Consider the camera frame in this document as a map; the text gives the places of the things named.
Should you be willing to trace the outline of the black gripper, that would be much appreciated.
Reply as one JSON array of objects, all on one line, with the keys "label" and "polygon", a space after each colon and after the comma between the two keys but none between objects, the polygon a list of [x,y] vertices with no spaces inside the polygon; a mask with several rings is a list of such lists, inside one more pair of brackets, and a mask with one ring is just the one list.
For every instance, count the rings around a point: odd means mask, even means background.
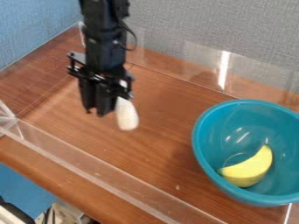
[{"label": "black gripper", "polygon": [[83,107],[87,113],[96,107],[97,116],[103,117],[115,110],[117,96],[127,100],[133,98],[135,76],[123,65],[107,71],[93,71],[87,66],[84,53],[69,52],[68,58],[68,73],[80,79],[79,92]]}]

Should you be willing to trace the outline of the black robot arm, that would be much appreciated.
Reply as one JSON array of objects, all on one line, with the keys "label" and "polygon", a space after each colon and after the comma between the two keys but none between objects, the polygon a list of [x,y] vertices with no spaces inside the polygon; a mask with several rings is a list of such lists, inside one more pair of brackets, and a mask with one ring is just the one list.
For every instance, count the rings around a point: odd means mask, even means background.
[{"label": "black robot arm", "polygon": [[128,0],[79,0],[84,53],[69,52],[68,73],[79,79],[81,104],[103,117],[116,109],[117,98],[132,98],[133,75],[125,70]]}]

